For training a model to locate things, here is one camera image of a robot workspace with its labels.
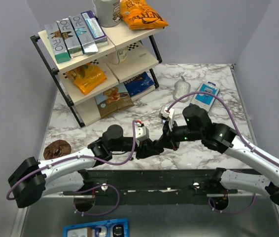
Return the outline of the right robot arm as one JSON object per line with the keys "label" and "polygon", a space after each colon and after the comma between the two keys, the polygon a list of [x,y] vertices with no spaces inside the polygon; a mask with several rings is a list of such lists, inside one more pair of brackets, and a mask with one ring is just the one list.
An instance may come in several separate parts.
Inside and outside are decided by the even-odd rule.
{"label": "right robot arm", "polygon": [[213,123],[207,111],[197,105],[186,107],[182,114],[186,125],[178,126],[174,109],[161,108],[159,117],[165,122],[159,146],[177,150],[180,142],[200,140],[208,149],[235,158],[258,172],[253,175],[218,168],[216,177],[208,182],[213,193],[243,190],[265,195],[279,206],[279,158],[255,146],[231,127]]}

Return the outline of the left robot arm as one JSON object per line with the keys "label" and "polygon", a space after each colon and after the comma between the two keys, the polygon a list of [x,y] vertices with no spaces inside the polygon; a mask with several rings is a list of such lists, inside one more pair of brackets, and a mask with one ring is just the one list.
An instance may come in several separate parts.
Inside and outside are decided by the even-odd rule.
{"label": "left robot arm", "polygon": [[133,122],[132,133],[131,137],[125,137],[123,128],[114,124],[98,140],[74,154],[42,161],[34,157],[25,159],[8,178],[10,189],[6,199],[24,208],[62,191],[86,195],[91,183],[79,171],[102,164],[124,165],[132,156],[148,158],[164,151],[157,141],[149,138],[148,128],[139,121]]}

